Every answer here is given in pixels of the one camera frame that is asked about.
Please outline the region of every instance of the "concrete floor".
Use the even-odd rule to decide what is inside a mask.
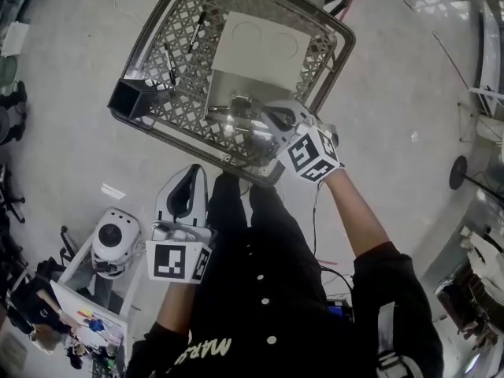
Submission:
[[[117,4],[145,20],[157,1]],[[354,0],[344,22],[357,45],[320,113],[339,129],[339,156],[396,246],[414,254],[427,237],[437,242],[425,261],[446,242],[432,231],[454,198],[467,206],[471,197],[470,190],[454,193],[447,183],[453,160],[473,150],[458,141],[456,105],[469,100],[464,81],[471,84],[476,75],[470,1],[477,0]],[[26,83],[30,112],[24,138],[10,144],[9,156],[27,199],[27,223],[13,222],[15,240],[35,266],[57,257],[62,225],[83,243],[110,206],[137,217],[149,238],[157,192],[198,160],[118,123],[106,108],[140,25],[114,9],[113,0],[31,0],[26,17],[31,27],[18,78]],[[203,166],[211,189],[220,171]],[[126,196],[116,201],[104,195],[103,183]],[[277,188],[311,243],[315,188],[286,173]],[[444,227],[450,230],[450,223]],[[354,256],[324,187],[317,246],[319,259],[352,272]],[[326,287],[328,293],[344,291],[337,282]],[[152,323],[164,289],[146,277],[141,281],[134,301],[142,308],[137,333]]]

